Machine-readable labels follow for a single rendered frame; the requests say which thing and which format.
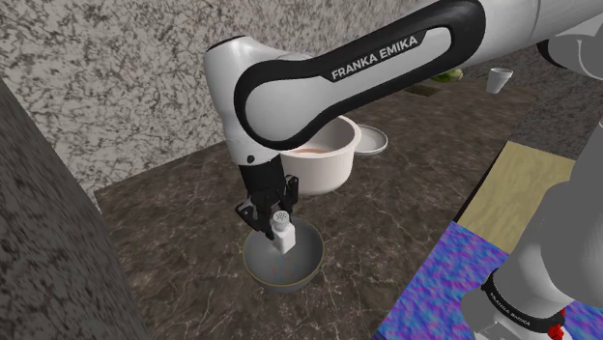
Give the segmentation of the white salt shaker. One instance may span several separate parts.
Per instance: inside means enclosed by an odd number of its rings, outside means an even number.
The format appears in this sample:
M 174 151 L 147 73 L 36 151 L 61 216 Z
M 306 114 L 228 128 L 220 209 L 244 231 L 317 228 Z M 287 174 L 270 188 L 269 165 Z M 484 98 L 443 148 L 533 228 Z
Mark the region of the white salt shaker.
M 270 225 L 273 230 L 273 246 L 286 254 L 296 245 L 296 230 L 291 222 L 289 213 L 277 211 L 273 214 Z

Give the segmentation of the grey bowl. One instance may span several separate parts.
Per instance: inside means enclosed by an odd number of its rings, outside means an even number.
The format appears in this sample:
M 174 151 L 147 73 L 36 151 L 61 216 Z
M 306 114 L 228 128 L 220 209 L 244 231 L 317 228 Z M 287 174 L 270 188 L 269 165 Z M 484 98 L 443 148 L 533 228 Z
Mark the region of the grey bowl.
M 319 231 L 293 216 L 296 245 L 282 254 L 260 232 L 251 232 L 245 242 L 243 261 L 251 278 L 268 291 L 291 293 L 308 284 L 320 269 L 325 245 Z

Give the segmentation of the grey plate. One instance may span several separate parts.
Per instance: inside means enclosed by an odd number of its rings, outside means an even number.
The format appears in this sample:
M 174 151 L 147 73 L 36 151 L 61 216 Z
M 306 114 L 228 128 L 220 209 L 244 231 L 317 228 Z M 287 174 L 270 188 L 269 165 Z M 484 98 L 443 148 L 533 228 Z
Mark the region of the grey plate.
M 381 130 L 369 125 L 359 125 L 359 130 L 361 138 L 355 149 L 356 155 L 373 156 L 388 146 L 388 137 Z

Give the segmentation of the large white pot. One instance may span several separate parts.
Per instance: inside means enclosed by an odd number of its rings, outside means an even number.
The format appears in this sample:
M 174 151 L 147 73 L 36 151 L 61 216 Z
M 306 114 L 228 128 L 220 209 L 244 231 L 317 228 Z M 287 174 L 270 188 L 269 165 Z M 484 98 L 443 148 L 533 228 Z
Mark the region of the large white pot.
M 334 191 L 350 177 L 360 139 L 355 122 L 337 117 L 302 146 L 280 153 L 284 172 L 299 179 L 299 195 Z

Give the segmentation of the white paper cup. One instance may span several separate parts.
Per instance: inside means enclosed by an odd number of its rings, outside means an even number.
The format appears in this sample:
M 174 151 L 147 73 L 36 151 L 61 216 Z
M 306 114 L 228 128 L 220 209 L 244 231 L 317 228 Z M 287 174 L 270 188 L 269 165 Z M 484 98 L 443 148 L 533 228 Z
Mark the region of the white paper cup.
M 513 75 L 513 71 L 505 68 L 492 68 L 489 70 L 486 92 L 497 94 Z

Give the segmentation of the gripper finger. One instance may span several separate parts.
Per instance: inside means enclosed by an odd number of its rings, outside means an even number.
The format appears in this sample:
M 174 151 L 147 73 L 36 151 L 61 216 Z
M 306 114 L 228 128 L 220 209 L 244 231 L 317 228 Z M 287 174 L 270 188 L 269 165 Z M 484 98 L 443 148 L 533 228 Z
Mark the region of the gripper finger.
M 299 179 L 296 176 L 287 175 L 285 180 L 283 209 L 291 213 L 299 201 Z
M 235 212 L 253 230 L 262 232 L 266 237 L 273 236 L 270 224 L 272 209 L 269 206 L 256 206 L 248 197 L 235 208 Z

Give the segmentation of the green round vegetable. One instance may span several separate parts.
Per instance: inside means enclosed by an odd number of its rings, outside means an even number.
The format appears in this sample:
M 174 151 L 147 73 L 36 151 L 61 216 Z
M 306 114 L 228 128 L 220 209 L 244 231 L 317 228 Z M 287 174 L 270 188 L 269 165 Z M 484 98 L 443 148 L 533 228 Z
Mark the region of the green round vegetable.
M 461 69 L 454 69 L 454 70 L 450 70 L 450 71 L 446 71 L 446 72 L 437 74 L 437 75 L 431 77 L 431 80 L 436 81 L 436 82 L 447 83 L 447 82 L 459 81 L 463 78 L 463 76 L 464 76 L 464 73 Z

